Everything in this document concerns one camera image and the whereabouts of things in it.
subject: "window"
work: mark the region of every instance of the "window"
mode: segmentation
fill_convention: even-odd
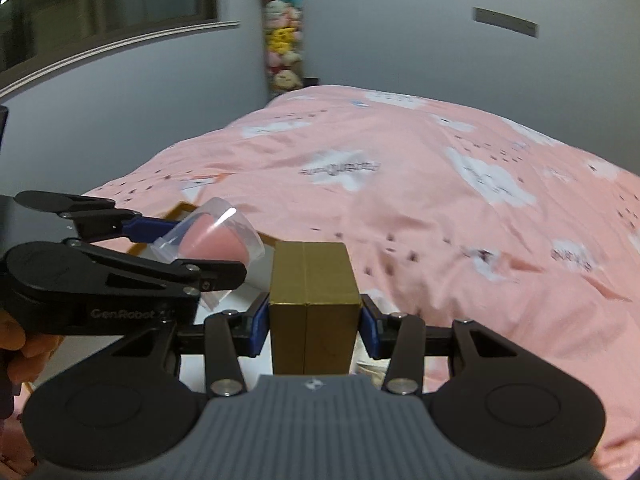
[[[60,59],[216,19],[216,0],[0,0],[0,87]]]

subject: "pink duvet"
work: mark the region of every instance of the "pink duvet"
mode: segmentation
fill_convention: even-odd
[[[480,110],[315,87],[90,194],[153,216],[219,196],[277,238],[341,240],[384,308],[476,319],[587,383],[607,410],[595,465],[640,465],[635,175]]]

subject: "window sill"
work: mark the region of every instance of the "window sill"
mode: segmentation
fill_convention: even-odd
[[[164,38],[185,36],[215,29],[236,28],[239,27],[239,25],[239,22],[196,22],[179,27],[153,30],[136,36],[129,36],[121,40],[111,41],[110,43],[83,50],[82,52],[63,57],[59,60],[43,60],[34,57],[6,70],[4,73],[0,73],[0,100],[4,100],[16,92],[23,91],[29,86],[40,82],[40,80],[50,78],[63,70],[68,70],[75,65],[89,62],[97,57],[114,54],[121,50],[139,46],[140,44],[163,40]]]

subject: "metal screw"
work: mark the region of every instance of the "metal screw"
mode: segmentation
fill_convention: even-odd
[[[200,291],[197,288],[193,288],[192,286],[186,286],[183,289],[185,294],[188,294],[189,296],[199,296],[200,295]]]
[[[220,397],[232,397],[242,391],[242,384],[234,379],[219,379],[211,383],[211,391]]]
[[[418,390],[418,383],[413,379],[398,377],[386,384],[386,389],[396,395],[410,395]]]
[[[163,304],[158,310],[158,319],[161,323],[169,323],[174,318],[173,313],[174,311],[167,304]]]

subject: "white wall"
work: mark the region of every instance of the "white wall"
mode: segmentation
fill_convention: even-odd
[[[640,0],[305,0],[308,72],[507,116],[640,173]],[[484,7],[530,38],[472,21]]]
[[[96,59],[2,102],[0,193],[85,192],[264,106],[259,0],[220,4],[239,28]]]

